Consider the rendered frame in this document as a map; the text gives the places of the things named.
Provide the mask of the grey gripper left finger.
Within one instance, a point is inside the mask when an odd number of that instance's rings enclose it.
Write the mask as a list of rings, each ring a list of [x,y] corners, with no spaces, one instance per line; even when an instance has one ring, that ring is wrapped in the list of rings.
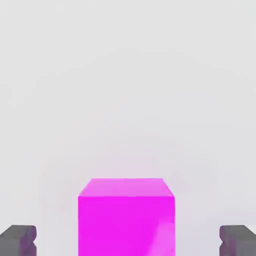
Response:
[[[34,225],[11,225],[0,234],[0,256],[37,256]]]

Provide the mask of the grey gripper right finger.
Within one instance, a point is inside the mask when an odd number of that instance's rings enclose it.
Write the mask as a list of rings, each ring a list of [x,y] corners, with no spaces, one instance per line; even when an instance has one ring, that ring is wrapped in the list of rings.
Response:
[[[256,234],[245,225],[222,225],[219,256],[256,256]]]

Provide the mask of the small magenta cube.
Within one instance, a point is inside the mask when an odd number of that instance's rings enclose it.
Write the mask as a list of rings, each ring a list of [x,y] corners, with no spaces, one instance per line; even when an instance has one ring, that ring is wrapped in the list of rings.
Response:
[[[175,240],[162,178],[93,178],[78,196],[78,256],[176,256]]]

